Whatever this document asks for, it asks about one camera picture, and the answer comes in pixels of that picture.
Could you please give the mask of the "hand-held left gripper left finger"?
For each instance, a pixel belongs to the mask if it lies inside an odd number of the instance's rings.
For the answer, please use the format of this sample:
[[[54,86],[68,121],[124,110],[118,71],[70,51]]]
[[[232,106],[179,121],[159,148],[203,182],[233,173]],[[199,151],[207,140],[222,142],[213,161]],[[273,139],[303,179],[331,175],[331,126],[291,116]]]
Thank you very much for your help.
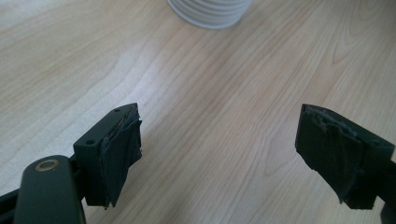
[[[86,172],[87,205],[115,206],[129,168],[142,158],[138,104],[112,109],[73,148],[78,165]]]

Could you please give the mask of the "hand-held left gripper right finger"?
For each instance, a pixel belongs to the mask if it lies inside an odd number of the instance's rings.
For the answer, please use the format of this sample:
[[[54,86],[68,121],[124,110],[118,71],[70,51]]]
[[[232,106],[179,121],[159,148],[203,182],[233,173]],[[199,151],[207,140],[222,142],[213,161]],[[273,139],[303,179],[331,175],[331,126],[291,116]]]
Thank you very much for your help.
[[[317,105],[302,105],[295,147],[339,201],[371,209],[381,198],[396,210],[395,146],[351,120]]]

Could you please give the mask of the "stack of white paper cups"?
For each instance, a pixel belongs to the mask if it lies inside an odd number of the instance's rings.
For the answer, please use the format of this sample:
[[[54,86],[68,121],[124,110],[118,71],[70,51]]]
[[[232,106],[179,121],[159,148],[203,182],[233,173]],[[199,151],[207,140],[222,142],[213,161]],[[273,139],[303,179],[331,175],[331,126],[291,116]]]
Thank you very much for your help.
[[[183,20],[206,29],[225,29],[241,20],[253,0],[166,0]]]

